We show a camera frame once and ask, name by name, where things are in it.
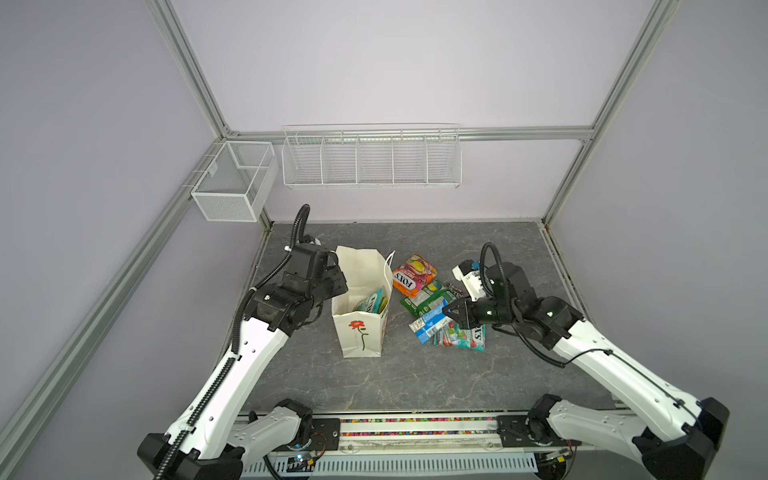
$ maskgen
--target orange candy bag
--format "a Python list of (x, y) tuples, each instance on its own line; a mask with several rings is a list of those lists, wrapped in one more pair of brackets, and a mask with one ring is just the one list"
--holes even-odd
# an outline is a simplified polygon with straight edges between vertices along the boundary
[(392, 285), (405, 296), (413, 298), (437, 276), (435, 267), (421, 255), (413, 254), (403, 265), (392, 272)]

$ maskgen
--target white paper bag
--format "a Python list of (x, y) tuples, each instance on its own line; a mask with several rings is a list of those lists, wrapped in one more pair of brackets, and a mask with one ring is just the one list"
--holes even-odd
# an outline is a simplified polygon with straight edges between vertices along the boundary
[[(344, 358), (381, 356), (384, 329), (392, 303), (392, 252), (386, 259), (378, 250), (337, 247), (339, 267), (344, 272), (347, 293), (331, 299), (331, 313)], [(360, 300), (382, 292), (387, 304), (381, 313), (353, 312)]]

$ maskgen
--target white wall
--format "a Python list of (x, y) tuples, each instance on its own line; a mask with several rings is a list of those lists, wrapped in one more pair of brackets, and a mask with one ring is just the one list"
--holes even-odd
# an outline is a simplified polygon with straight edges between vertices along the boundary
[(192, 205), (15, 480), (151, 478), (136, 449), (214, 369), (259, 240)]
[[(266, 208), (291, 221), (303, 204), (312, 221), (498, 220), (542, 218), (579, 141), (471, 141), (462, 144), (459, 188), (291, 190), (282, 172)], [(275, 153), (281, 160), (282, 148)]]
[(139, 0), (3, 2), (0, 78), (1, 428), (213, 137)]
[(683, 3), (553, 226), (601, 329), (730, 409), (713, 480), (765, 478), (766, 25)]
[(234, 130), (591, 124), (653, 0), (175, 0)]

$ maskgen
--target gray marble tabletop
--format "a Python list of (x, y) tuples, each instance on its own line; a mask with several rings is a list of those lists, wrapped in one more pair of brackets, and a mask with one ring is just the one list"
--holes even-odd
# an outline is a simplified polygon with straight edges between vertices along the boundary
[[(393, 268), (419, 253), (438, 270), (439, 279), (453, 283), (451, 268), (477, 260), (490, 240), (504, 261), (523, 267), (539, 296), (567, 299), (535, 223), (317, 223), (307, 225), (306, 233), (330, 247), (375, 248), (384, 256), (394, 250)], [(290, 225), (274, 227), (259, 274), (283, 258), (289, 235)], [(431, 342), (422, 346), (409, 328), (414, 317), (402, 298), (392, 291), (380, 358), (344, 359), (326, 305), (320, 319), (297, 330), (275, 355), (243, 409), (268, 411), (291, 398), (318, 413), (528, 410), (544, 393), (593, 409), (614, 407), (610, 393), (577, 366), (550, 366), (519, 339), (490, 328), (485, 352)]]

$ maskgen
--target white mesh basket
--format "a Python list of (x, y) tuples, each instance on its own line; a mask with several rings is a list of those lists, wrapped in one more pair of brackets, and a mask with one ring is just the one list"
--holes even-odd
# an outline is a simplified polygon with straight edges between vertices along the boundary
[(257, 222), (278, 168), (270, 142), (226, 141), (192, 197), (208, 220)]
[(283, 181), (290, 188), (458, 187), (458, 126), (338, 132), (286, 127)]

